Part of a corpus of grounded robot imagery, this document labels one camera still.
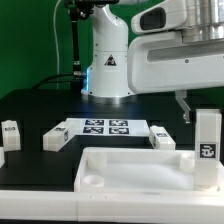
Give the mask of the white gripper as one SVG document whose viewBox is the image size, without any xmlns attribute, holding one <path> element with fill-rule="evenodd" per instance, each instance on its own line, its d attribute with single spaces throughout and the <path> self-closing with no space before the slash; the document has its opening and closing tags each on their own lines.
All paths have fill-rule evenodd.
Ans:
<svg viewBox="0 0 224 224">
<path fill-rule="evenodd" d="M 131 27 L 130 89 L 176 91 L 190 123 L 186 90 L 224 86 L 224 0 L 164 0 L 135 15 Z"/>
</svg>

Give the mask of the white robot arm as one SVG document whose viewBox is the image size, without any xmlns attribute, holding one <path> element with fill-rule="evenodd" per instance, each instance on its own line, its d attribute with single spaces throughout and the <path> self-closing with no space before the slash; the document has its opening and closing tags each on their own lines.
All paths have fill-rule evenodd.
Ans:
<svg viewBox="0 0 224 224">
<path fill-rule="evenodd" d="M 86 94 L 118 103 L 134 94 L 173 92 L 191 121 L 187 92 L 224 86 L 224 0 L 163 0 L 130 24 L 113 0 L 93 0 L 93 62 Z"/>
</svg>

